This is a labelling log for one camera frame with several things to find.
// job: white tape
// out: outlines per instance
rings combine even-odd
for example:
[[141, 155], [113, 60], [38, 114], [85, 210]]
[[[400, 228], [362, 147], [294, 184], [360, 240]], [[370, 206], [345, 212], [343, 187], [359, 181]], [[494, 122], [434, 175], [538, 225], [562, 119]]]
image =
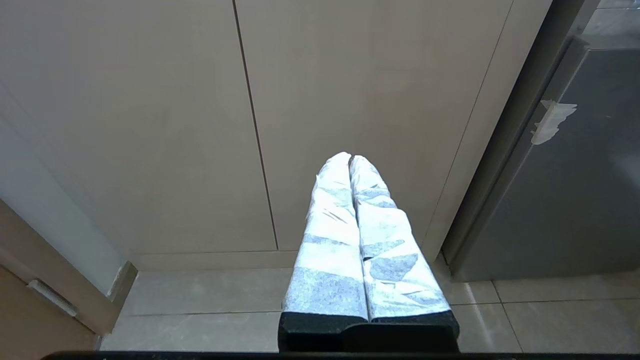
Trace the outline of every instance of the white tape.
[[558, 125], [574, 113], [578, 106], [577, 104], [560, 104], [553, 100], [542, 100], [540, 103], [547, 108], [547, 112], [540, 122], [534, 124], [537, 130], [531, 131], [533, 145], [540, 145], [554, 137], [559, 131]]

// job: refrigerator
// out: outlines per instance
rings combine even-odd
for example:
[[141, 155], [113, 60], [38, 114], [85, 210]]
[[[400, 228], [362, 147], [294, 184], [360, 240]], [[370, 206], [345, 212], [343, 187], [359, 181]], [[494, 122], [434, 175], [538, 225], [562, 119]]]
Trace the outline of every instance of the refrigerator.
[[530, 116], [487, 148], [443, 247], [454, 280], [640, 266], [640, 40], [569, 42]]

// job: beige cabinet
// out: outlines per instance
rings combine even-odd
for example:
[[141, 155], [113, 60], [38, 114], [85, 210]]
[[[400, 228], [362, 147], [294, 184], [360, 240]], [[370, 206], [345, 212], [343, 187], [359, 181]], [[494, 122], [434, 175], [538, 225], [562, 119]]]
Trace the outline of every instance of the beige cabinet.
[[549, 4], [0, 0], [0, 119], [140, 270], [291, 266], [339, 151], [433, 258]]

